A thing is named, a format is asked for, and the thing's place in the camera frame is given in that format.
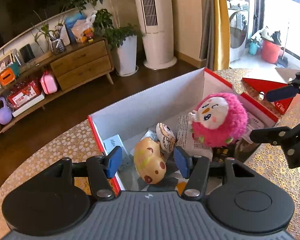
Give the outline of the white blue small carton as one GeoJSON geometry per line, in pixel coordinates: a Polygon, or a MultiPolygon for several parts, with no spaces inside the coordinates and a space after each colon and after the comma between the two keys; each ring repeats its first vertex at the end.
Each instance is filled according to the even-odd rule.
{"type": "Polygon", "coordinates": [[[118,172],[123,172],[128,170],[133,165],[132,156],[127,152],[121,137],[116,134],[103,141],[104,150],[106,155],[111,152],[115,152],[112,160],[114,161],[114,166],[117,167],[118,172]]]}

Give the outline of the black snack packet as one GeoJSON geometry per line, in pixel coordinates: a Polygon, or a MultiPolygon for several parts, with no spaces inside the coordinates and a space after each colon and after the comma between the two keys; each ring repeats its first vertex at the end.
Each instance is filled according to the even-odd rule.
{"type": "Polygon", "coordinates": [[[244,163],[260,146],[241,138],[234,144],[213,148],[212,161],[223,163],[226,158],[234,158],[244,163]]]}

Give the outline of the cartoon face egg toy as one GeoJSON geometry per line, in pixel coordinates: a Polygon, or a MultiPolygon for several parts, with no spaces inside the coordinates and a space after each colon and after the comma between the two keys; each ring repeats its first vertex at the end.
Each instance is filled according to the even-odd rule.
{"type": "Polygon", "coordinates": [[[176,137],[173,131],[164,123],[157,123],[156,134],[160,142],[161,149],[170,154],[173,152],[176,143],[176,137]]]}

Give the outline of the spotted cream pig toy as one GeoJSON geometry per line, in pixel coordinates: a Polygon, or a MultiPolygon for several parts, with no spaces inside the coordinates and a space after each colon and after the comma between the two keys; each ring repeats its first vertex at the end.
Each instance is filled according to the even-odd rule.
{"type": "Polygon", "coordinates": [[[166,174],[166,161],[159,143],[150,137],[140,140],[134,148],[134,166],[144,182],[159,183],[166,174]]]}

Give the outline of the pink plush bird toy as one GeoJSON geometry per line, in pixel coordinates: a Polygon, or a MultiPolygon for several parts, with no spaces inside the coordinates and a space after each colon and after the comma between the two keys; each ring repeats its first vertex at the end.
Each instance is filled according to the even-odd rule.
{"type": "Polygon", "coordinates": [[[188,114],[192,138],[207,147],[223,147],[245,133],[248,114],[237,95],[210,94],[188,114]]]}

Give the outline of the red bucket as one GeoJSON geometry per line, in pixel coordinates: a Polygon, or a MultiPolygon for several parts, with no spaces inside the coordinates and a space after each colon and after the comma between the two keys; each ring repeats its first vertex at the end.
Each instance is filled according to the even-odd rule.
{"type": "Polygon", "coordinates": [[[264,40],[261,59],[263,59],[267,63],[275,64],[277,63],[280,50],[281,50],[281,46],[274,44],[273,42],[270,42],[268,40],[264,40]]]}

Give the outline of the red cardboard box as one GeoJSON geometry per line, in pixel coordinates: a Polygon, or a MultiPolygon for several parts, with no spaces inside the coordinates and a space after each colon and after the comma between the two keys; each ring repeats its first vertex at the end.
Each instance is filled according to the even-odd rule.
{"type": "Polygon", "coordinates": [[[198,69],[143,90],[88,116],[100,151],[104,140],[118,134],[127,146],[159,122],[174,128],[179,116],[188,113],[209,94],[231,93],[230,82],[207,68],[198,69]]]}

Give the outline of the white washing machine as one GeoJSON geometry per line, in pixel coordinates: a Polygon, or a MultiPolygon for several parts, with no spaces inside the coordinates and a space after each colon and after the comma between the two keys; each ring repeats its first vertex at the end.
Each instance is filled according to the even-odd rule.
{"type": "Polygon", "coordinates": [[[247,34],[249,3],[243,0],[226,0],[230,25],[230,62],[244,53],[247,34]]]}

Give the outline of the pink small case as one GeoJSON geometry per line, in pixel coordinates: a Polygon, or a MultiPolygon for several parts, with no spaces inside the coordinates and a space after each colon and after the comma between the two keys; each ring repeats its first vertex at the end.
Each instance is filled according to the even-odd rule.
{"type": "Polygon", "coordinates": [[[57,92],[57,82],[51,72],[44,72],[44,74],[40,78],[40,84],[45,94],[53,94],[57,92]]]}

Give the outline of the purple kettlebell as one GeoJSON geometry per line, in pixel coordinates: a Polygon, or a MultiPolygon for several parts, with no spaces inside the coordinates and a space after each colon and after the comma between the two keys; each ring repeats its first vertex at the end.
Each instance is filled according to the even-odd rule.
{"type": "Polygon", "coordinates": [[[0,108],[0,124],[6,125],[12,120],[12,110],[8,107],[4,97],[0,97],[0,101],[3,103],[3,106],[0,108]]]}

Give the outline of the orange box on sideboard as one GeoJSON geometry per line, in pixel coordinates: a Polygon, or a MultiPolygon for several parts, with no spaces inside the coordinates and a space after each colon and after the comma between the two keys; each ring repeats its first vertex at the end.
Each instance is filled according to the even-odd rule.
{"type": "Polygon", "coordinates": [[[12,68],[7,67],[0,73],[0,83],[2,86],[7,86],[15,80],[15,74],[12,68]]]}

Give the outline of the white planter green plant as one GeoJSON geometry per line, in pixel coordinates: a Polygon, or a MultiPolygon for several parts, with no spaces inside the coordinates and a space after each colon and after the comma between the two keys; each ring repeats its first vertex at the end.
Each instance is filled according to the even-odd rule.
{"type": "Polygon", "coordinates": [[[136,25],[114,27],[112,14],[107,9],[96,12],[95,34],[104,37],[112,52],[116,72],[119,76],[131,76],[138,71],[136,54],[138,38],[142,32],[136,25]]]}

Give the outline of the black speaker box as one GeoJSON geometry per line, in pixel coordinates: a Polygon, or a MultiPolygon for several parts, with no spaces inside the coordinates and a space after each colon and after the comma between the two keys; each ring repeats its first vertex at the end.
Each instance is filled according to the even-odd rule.
{"type": "Polygon", "coordinates": [[[31,48],[30,44],[27,44],[19,49],[21,57],[23,58],[24,63],[28,63],[35,59],[35,55],[33,53],[33,50],[31,48]]]}

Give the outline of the framed photo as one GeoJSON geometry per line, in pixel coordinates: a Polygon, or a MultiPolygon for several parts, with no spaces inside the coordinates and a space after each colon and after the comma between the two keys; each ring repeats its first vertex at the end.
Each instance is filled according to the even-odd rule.
{"type": "Polygon", "coordinates": [[[0,58],[0,73],[5,70],[13,62],[12,54],[3,55],[0,58]]]}

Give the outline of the glass vase with plant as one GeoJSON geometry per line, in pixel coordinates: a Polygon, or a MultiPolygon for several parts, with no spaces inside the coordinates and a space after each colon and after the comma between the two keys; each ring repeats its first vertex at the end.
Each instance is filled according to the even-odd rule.
{"type": "Polygon", "coordinates": [[[64,16],[60,17],[58,19],[57,24],[51,29],[49,20],[47,18],[45,20],[43,20],[36,11],[33,11],[33,12],[40,20],[40,23],[38,24],[38,26],[36,26],[34,24],[32,25],[33,28],[36,29],[36,31],[37,31],[37,33],[35,35],[33,34],[33,32],[31,32],[31,34],[34,38],[34,42],[39,46],[41,51],[43,51],[43,49],[41,48],[41,46],[39,44],[39,39],[41,37],[43,37],[47,44],[47,49],[49,49],[51,47],[52,41],[60,38],[61,30],[65,25],[65,17],[64,16]]]}

